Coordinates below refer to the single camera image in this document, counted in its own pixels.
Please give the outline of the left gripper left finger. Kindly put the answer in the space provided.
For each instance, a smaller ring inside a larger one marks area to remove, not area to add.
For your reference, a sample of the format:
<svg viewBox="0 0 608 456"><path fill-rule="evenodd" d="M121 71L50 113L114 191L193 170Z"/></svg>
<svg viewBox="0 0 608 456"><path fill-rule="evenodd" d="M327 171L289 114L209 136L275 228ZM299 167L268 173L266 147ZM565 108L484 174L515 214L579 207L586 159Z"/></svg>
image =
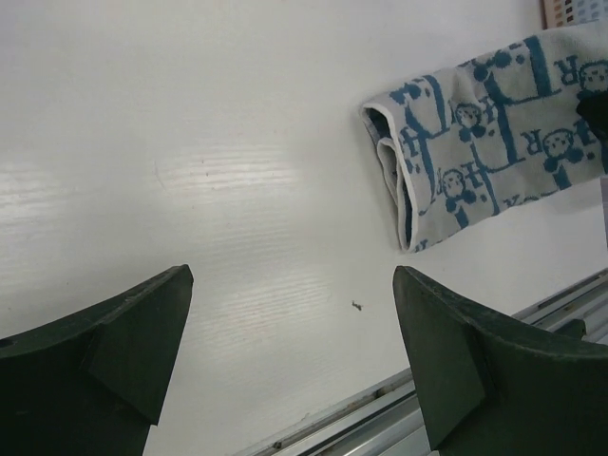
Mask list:
<svg viewBox="0 0 608 456"><path fill-rule="evenodd" d="M157 425L193 293L174 266L1 340L4 455L141 455Z"/></svg>

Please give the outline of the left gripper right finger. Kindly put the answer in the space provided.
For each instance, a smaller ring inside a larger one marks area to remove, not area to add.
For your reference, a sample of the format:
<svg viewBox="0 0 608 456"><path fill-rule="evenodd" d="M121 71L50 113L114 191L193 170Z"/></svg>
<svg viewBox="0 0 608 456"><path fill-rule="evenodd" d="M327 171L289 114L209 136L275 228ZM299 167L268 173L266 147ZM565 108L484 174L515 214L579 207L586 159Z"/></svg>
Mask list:
<svg viewBox="0 0 608 456"><path fill-rule="evenodd" d="M603 455L607 350L523 323L407 266L392 288L432 450Z"/></svg>

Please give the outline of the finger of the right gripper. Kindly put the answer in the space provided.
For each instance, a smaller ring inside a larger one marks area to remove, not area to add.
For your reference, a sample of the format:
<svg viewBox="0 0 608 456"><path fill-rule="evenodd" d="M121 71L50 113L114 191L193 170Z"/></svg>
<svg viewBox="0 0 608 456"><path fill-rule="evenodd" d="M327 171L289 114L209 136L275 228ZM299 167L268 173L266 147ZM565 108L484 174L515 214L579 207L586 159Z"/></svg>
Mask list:
<svg viewBox="0 0 608 456"><path fill-rule="evenodd" d="M593 134L607 142L608 94L606 91L585 95L577 105L577 113L588 123Z"/></svg>

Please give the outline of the white blue print towel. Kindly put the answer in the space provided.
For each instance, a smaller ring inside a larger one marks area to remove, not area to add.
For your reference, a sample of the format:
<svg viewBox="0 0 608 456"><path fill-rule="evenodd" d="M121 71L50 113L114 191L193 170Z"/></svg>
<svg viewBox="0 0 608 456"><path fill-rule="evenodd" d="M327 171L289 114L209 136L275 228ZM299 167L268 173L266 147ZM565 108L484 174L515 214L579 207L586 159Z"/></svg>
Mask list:
<svg viewBox="0 0 608 456"><path fill-rule="evenodd" d="M409 79L362 105L397 210L419 253L484 219L607 172L577 108L607 89L607 24L551 28Z"/></svg>

